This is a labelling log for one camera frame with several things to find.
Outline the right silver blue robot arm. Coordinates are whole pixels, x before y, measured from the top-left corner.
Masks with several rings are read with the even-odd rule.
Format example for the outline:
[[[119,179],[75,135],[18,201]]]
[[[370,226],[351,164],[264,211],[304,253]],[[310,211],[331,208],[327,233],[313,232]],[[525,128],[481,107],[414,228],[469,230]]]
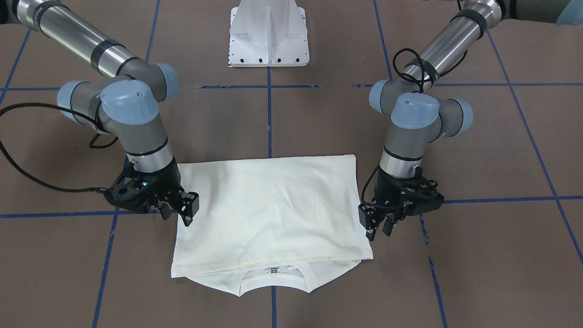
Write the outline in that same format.
[[[1,147],[9,163],[46,188],[67,193],[100,193],[114,207],[138,214],[154,208],[164,220],[171,210],[176,210],[184,226],[189,226],[199,209],[199,195],[181,185],[179,168],[159,114],[159,103],[179,91],[175,70],[163,63],[148,64],[59,0],[3,0],[1,23],[20,24],[42,33],[106,77],[100,83],[64,84],[56,105],[23,102],[3,108],[1,113],[25,107],[59,110],[69,120],[91,127],[97,135],[114,135],[128,160],[109,188],[84,189],[60,188],[33,177]]]

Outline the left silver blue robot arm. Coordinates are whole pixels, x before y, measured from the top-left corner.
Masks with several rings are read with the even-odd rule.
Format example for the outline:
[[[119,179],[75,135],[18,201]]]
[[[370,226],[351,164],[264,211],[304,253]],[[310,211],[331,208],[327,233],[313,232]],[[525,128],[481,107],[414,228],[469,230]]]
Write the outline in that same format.
[[[359,205],[360,220],[370,241],[378,228],[385,235],[407,216],[437,210],[444,196],[437,182],[423,176],[421,161],[427,144],[464,133],[473,122],[471,106],[460,99],[437,99],[428,91],[455,69],[468,49],[504,20],[556,25],[582,23],[580,0],[465,0],[460,11],[402,70],[397,78],[371,88],[370,106],[390,119],[371,201]]]

